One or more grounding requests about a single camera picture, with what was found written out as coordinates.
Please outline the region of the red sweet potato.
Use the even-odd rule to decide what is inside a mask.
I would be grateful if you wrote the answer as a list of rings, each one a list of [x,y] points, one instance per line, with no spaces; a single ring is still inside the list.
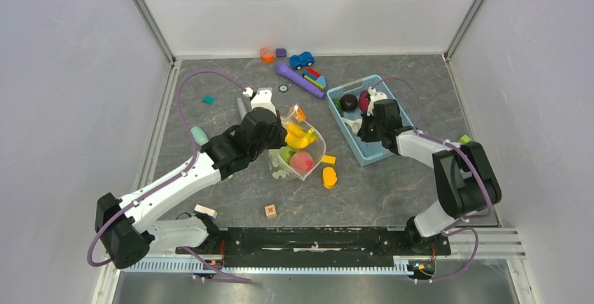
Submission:
[[[371,96],[367,90],[363,90],[359,94],[358,105],[359,109],[362,113],[366,113],[368,111],[368,106],[371,103]]]

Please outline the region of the green cabbage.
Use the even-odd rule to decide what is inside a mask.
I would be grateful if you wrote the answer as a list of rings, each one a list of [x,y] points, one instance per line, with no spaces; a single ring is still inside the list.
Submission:
[[[290,164],[291,158],[293,157],[293,155],[295,153],[297,153],[298,150],[294,149],[290,146],[284,146],[279,150],[279,155],[280,158],[286,163],[286,164]]]

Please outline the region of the yellow banana bunch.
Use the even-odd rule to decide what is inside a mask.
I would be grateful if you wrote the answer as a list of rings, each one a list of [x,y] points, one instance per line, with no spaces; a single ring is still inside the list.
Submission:
[[[301,150],[307,148],[310,144],[317,140],[317,133],[313,128],[305,131],[299,125],[295,123],[289,123],[286,126],[286,131],[286,145],[294,149]]]

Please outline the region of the dark avocado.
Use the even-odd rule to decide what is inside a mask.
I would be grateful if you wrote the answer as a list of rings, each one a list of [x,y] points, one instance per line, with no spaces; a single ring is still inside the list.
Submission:
[[[356,95],[346,94],[339,99],[340,107],[343,112],[356,111],[359,106],[359,100]]]

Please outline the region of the clear dotted zip bag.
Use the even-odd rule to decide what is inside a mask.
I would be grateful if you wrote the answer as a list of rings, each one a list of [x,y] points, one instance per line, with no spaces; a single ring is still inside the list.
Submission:
[[[326,142],[297,104],[289,108],[287,115],[281,117],[281,122],[286,130],[286,145],[268,151],[272,177],[304,181],[322,163]]]

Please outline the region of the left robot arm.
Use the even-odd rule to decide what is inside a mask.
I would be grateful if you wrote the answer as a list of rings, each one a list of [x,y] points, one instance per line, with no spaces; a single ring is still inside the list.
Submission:
[[[152,249],[197,247],[212,253],[220,244],[216,230],[193,218],[159,222],[159,218],[190,195],[246,169],[264,151],[285,146],[286,130],[279,111],[256,107],[239,125],[212,137],[187,162],[138,191],[121,198],[99,198],[91,245],[101,243],[117,269],[139,262]]]

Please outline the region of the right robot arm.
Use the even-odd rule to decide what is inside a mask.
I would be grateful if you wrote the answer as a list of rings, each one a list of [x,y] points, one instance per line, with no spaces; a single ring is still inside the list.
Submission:
[[[425,252],[434,236],[449,233],[458,223],[491,215],[502,199],[480,143],[452,143],[404,126],[393,99],[370,101],[357,135],[363,141],[379,141],[388,151],[434,172],[437,201],[412,218],[404,235],[406,248],[414,254]]]

